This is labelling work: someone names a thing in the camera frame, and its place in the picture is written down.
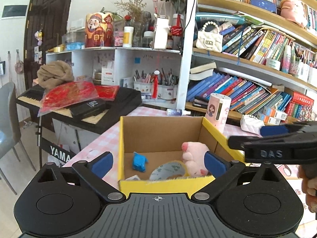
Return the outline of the person's right hand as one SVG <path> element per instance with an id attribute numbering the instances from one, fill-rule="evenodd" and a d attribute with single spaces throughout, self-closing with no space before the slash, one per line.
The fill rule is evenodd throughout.
<path id="1" fill-rule="evenodd" d="M 298 178 L 302 179 L 302 191 L 306 195 L 306 204 L 308 206 L 308 209 L 312 213 L 316 213 L 317 211 L 316 178 L 313 178 L 313 179 L 307 178 L 302 165 L 299 166 Z"/>

